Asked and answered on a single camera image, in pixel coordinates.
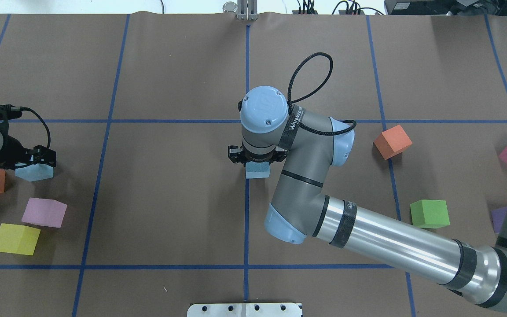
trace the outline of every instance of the yellow cube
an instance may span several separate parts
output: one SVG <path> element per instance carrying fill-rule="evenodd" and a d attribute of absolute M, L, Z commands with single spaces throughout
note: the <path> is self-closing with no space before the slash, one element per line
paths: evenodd
<path fill-rule="evenodd" d="M 26 225 L 2 223 L 0 226 L 0 252 L 33 255 L 40 229 Z"/>

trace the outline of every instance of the metal bracket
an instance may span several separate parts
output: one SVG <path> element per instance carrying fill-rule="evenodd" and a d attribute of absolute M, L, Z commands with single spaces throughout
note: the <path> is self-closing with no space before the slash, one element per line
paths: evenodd
<path fill-rule="evenodd" d="M 302 317 L 301 303 L 194 304 L 187 317 Z"/>
<path fill-rule="evenodd" d="M 238 20 L 257 20 L 257 0 L 238 0 L 237 5 Z"/>

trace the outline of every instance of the white floor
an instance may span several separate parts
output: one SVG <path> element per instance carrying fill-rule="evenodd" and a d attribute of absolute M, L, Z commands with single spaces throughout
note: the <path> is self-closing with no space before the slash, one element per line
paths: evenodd
<path fill-rule="evenodd" d="M 163 0 L 167 14 L 209 14 L 222 12 L 227 0 Z M 319 14 L 331 14 L 337 0 L 317 0 Z M 384 0 L 358 0 L 363 7 L 384 13 Z M 290 14 L 298 9 L 296 0 L 258 0 L 258 12 Z M 0 0 L 0 13 L 14 14 L 116 14 L 137 11 L 162 12 L 159 0 Z"/>

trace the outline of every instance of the light blue cube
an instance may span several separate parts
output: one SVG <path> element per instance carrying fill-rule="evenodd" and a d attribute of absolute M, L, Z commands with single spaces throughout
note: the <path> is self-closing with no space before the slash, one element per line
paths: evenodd
<path fill-rule="evenodd" d="M 271 169 L 269 162 L 248 162 L 246 163 L 246 178 L 268 178 Z"/>
<path fill-rule="evenodd" d="M 16 169 L 15 176 L 29 182 L 41 181 L 54 177 L 54 168 L 45 164 L 34 164 L 26 168 Z"/>

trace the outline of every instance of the white mounting plate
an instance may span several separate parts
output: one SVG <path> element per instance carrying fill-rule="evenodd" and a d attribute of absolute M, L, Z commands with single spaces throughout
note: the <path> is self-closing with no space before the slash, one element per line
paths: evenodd
<path fill-rule="evenodd" d="M 302 317 L 302 303 L 194 304 L 187 317 Z"/>

